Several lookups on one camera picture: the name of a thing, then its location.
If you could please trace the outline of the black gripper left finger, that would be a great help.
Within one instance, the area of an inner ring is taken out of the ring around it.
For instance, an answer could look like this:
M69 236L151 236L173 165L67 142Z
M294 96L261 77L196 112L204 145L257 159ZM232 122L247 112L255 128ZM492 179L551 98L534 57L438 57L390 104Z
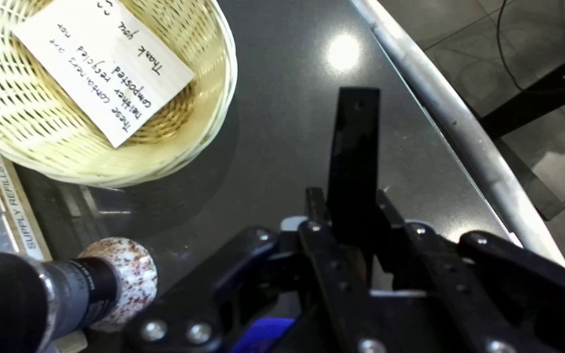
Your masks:
M269 353L361 353L375 338L375 312L343 247L353 210L341 195L310 189L298 228L243 230L137 314L124 349L239 353L253 322L292 318Z

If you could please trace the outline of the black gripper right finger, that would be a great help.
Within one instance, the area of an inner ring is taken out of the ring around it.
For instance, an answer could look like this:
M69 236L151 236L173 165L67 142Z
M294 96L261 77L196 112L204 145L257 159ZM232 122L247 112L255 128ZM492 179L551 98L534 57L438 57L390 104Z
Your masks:
M428 293L467 353L565 353L565 267L489 232L449 242L385 193L379 259L398 291Z

